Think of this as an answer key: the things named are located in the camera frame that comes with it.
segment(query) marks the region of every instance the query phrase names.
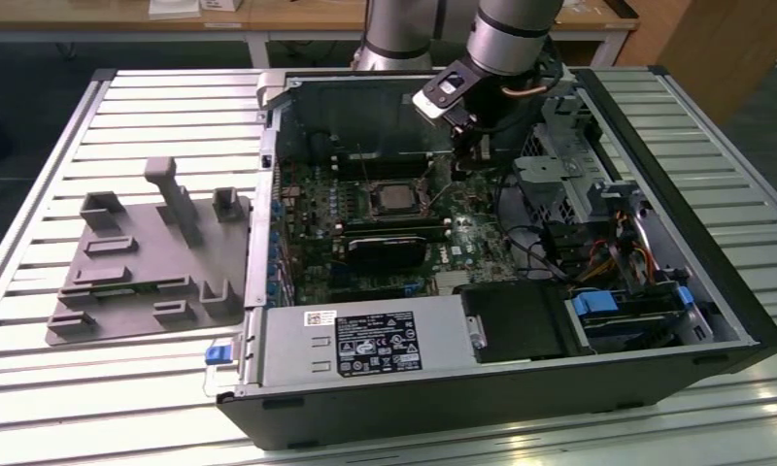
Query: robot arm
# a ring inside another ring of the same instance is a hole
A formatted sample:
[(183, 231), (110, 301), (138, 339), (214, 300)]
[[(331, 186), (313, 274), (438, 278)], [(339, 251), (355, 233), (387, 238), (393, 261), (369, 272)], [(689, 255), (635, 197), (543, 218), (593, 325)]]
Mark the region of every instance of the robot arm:
[(357, 70), (431, 68), (431, 38), (465, 37), (466, 55), (426, 83), (413, 98), (429, 121), (451, 128), (454, 152), (463, 156), (482, 134), (509, 114), (515, 100), (537, 95), (561, 73), (542, 83), (538, 56), (563, 0), (370, 0)]
[(479, 0), (466, 56), (414, 95), (421, 114), (451, 127), (458, 156), (483, 133), (494, 132), (493, 125), (514, 107), (511, 99), (537, 95), (551, 85), (541, 82), (535, 60), (561, 6), (562, 0)]

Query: chip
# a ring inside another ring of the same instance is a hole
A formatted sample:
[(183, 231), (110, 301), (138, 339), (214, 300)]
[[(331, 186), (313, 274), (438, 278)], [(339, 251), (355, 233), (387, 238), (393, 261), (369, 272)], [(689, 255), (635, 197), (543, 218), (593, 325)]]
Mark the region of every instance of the chip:
[(381, 183), (371, 190), (371, 212), (375, 216), (406, 216), (419, 213), (417, 191), (409, 183)]

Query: motherboard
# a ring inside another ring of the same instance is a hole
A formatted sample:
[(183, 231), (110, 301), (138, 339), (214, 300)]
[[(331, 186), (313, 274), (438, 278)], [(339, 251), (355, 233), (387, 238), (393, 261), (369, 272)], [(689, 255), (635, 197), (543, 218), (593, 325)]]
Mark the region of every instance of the motherboard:
[(279, 171), (297, 304), (437, 296), (515, 277), (493, 169), (458, 180), (443, 154), (347, 153)]

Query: floor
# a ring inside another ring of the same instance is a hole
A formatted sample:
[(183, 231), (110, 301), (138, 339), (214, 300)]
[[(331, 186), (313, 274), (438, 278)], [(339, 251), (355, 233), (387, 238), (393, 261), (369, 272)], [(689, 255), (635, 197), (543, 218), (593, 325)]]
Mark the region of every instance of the floor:
[[(346, 66), (354, 43), (272, 44), (272, 66)], [(14, 143), (0, 161), (0, 241), (98, 68), (248, 67), (238, 43), (80, 44), (64, 61), (54, 45), (0, 44), (0, 120)], [(459, 49), (433, 50), (445, 64)], [(777, 68), (723, 131), (777, 188)]]

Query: gray plastic holder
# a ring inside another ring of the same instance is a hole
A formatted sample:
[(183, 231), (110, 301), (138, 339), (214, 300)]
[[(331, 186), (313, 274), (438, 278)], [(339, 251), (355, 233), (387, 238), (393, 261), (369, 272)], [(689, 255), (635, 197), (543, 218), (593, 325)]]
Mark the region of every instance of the gray plastic holder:
[(250, 200), (223, 187), (192, 201), (174, 172), (171, 158), (147, 160), (162, 204), (122, 206), (112, 192), (86, 194), (48, 345), (240, 322)]

